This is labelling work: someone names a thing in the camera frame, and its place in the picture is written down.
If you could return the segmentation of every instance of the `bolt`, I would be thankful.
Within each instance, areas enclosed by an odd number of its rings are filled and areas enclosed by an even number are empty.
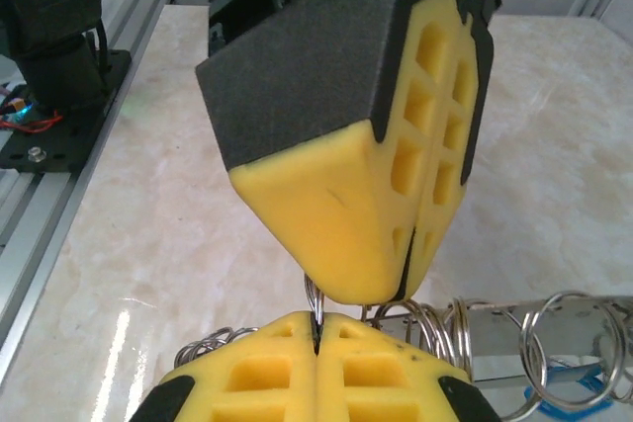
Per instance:
[[[40,163],[46,160],[46,152],[39,147],[31,147],[29,149],[29,160],[35,163]]]

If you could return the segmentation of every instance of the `red wire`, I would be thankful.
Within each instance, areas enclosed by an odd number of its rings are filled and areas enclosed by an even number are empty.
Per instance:
[[[49,130],[55,124],[63,119],[63,116],[59,115],[57,111],[54,112],[54,116],[50,119],[45,119],[41,121],[33,121],[32,123],[25,124],[23,126],[19,124],[8,123],[6,121],[0,121],[0,127],[2,128],[13,128],[15,130],[19,130],[27,133],[39,133],[44,132],[45,130]]]

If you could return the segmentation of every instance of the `marble surface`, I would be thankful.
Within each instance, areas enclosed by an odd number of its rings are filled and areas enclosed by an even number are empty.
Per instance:
[[[194,74],[206,23],[202,7],[162,13],[0,420],[128,419],[187,342],[308,307],[299,267],[229,186]],[[631,294],[632,49],[593,20],[492,30],[469,190],[416,298]]]

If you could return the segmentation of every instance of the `yellow foam pad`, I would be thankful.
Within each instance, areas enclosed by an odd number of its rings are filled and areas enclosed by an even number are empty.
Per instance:
[[[412,8],[383,142],[366,120],[229,171],[330,298],[369,304],[419,287],[464,196],[478,90],[471,24],[455,0]]]
[[[458,422],[438,380],[461,370],[344,315],[328,314],[315,354],[310,315],[293,313],[162,382],[195,385],[175,422]]]
[[[315,417],[310,315],[291,313],[169,373],[195,385],[175,422],[291,422]]]
[[[316,374],[317,422],[459,422],[438,380],[468,381],[461,370],[338,314],[326,318]]]

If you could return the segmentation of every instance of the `wire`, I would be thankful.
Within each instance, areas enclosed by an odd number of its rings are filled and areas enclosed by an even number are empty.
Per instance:
[[[108,72],[108,37],[101,20],[97,24],[97,38],[99,39],[99,74],[105,83]]]
[[[41,121],[32,121],[31,123],[22,124],[22,125],[9,123],[7,121],[0,120],[0,127],[10,128],[13,130],[19,130],[21,132],[26,132],[26,133],[40,133],[40,132],[49,130],[51,127],[53,127],[62,119],[63,119],[63,116],[60,115],[57,111],[55,111],[53,113],[53,117],[50,119],[44,119]]]

